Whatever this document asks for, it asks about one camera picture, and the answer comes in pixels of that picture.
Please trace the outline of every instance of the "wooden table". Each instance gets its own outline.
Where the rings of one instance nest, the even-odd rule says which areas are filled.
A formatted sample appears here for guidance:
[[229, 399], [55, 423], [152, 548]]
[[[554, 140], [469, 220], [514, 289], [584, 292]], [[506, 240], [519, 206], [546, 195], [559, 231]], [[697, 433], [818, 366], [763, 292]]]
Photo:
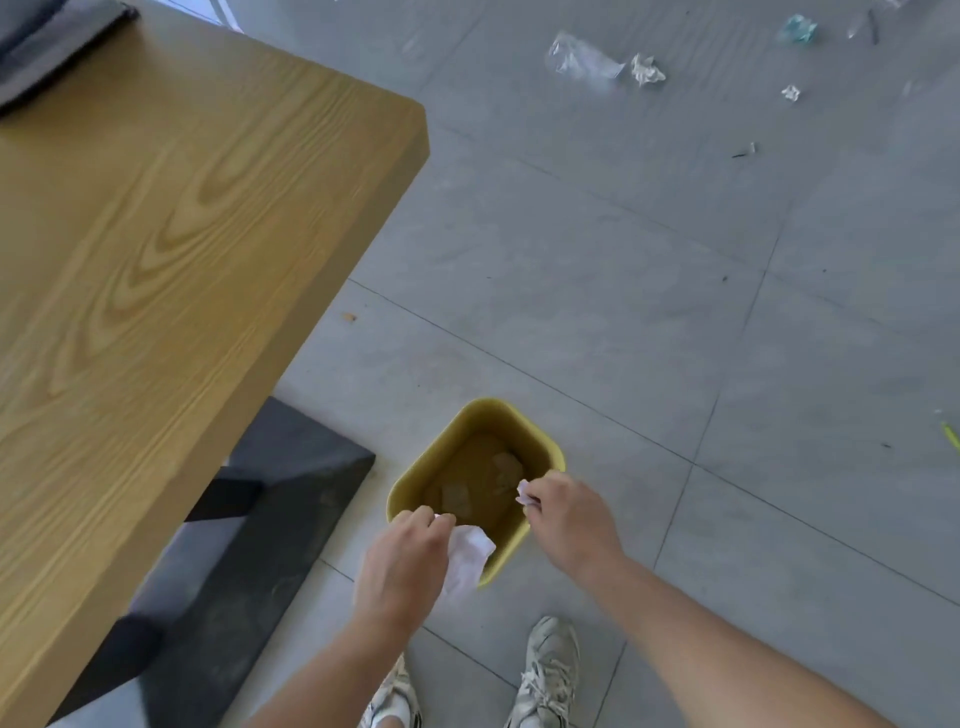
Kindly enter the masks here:
[[142, 11], [0, 120], [3, 728], [54, 712], [428, 155], [419, 104]]

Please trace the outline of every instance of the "white sneaker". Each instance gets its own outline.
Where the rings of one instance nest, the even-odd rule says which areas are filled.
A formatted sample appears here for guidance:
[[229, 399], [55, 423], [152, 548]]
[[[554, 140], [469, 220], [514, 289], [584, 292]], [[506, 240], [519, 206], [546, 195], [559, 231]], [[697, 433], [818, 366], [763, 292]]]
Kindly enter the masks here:
[[568, 728], [573, 692], [580, 677], [580, 645], [573, 625], [544, 617], [527, 640], [527, 668], [520, 676], [516, 703], [504, 728]]
[[390, 673], [380, 683], [380, 687], [373, 694], [370, 705], [364, 711], [360, 718], [360, 724], [357, 728], [373, 728], [388, 713], [383, 715], [383, 709], [391, 702], [391, 698], [405, 700], [410, 708], [410, 720], [407, 722], [401, 716], [397, 716], [403, 728], [421, 728], [423, 717], [420, 715], [420, 703], [417, 702], [417, 694], [414, 692], [413, 683], [410, 682], [410, 673], [407, 672], [407, 666], [403, 660], [403, 655], [397, 659], [396, 664]]

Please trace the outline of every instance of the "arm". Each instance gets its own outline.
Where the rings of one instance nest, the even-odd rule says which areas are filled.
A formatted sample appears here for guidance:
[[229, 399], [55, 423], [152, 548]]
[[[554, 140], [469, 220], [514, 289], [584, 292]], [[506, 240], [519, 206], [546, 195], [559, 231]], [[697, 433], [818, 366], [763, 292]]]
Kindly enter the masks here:
[[893, 728], [856, 698], [741, 632], [623, 552], [596, 493], [548, 473], [527, 518], [550, 560], [627, 633], [695, 728]]
[[397, 514], [367, 551], [349, 624], [247, 728], [356, 728], [440, 595], [454, 522], [450, 515], [434, 520], [426, 506]]

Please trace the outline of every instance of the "white tissue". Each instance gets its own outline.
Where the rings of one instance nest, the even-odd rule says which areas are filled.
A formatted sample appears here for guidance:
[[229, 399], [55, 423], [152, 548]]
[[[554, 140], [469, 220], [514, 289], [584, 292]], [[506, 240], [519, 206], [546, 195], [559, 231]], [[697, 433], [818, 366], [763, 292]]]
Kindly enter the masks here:
[[536, 505], [536, 506], [539, 506], [539, 505], [540, 505], [540, 501], [539, 501], [539, 500], [537, 500], [537, 499], [534, 498], [533, 496], [528, 496], [528, 495], [527, 495], [527, 486], [528, 486], [528, 485], [530, 485], [530, 483], [528, 483], [526, 480], [521, 480], [521, 481], [520, 481], [520, 484], [519, 484], [518, 486], [516, 486], [516, 491], [517, 491], [518, 493], [520, 493], [520, 495], [516, 497], [516, 502], [519, 503], [520, 505]]
[[450, 534], [446, 549], [449, 566], [440, 599], [452, 601], [469, 594], [480, 583], [480, 575], [496, 544], [477, 525], [458, 525]]

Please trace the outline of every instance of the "yellow trash can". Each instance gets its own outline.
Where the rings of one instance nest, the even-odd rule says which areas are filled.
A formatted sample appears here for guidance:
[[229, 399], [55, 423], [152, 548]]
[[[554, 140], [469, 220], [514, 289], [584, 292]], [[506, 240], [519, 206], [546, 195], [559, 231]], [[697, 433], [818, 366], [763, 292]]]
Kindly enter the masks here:
[[548, 470], [565, 471], [566, 463], [546, 433], [504, 400], [474, 400], [394, 483], [387, 521], [426, 504], [437, 513], [456, 514], [458, 524], [482, 527], [496, 544], [480, 578], [484, 586], [530, 530], [514, 500], [517, 483]]

